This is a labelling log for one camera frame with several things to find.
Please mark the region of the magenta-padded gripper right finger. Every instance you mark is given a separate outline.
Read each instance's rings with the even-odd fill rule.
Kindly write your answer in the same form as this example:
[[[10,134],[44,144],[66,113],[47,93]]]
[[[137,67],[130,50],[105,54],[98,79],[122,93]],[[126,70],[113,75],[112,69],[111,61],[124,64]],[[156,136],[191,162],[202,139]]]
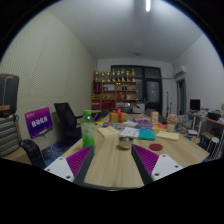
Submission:
[[[135,144],[131,146],[131,155],[145,185],[182,169],[182,166],[167,154],[157,155]]]

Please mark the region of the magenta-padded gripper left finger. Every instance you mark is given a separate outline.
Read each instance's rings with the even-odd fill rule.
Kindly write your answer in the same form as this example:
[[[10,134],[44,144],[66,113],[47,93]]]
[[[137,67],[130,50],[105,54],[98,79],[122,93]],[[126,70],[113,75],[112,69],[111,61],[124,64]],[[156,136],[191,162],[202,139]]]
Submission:
[[[93,157],[94,148],[88,146],[67,158],[57,158],[45,171],[82,186]]]

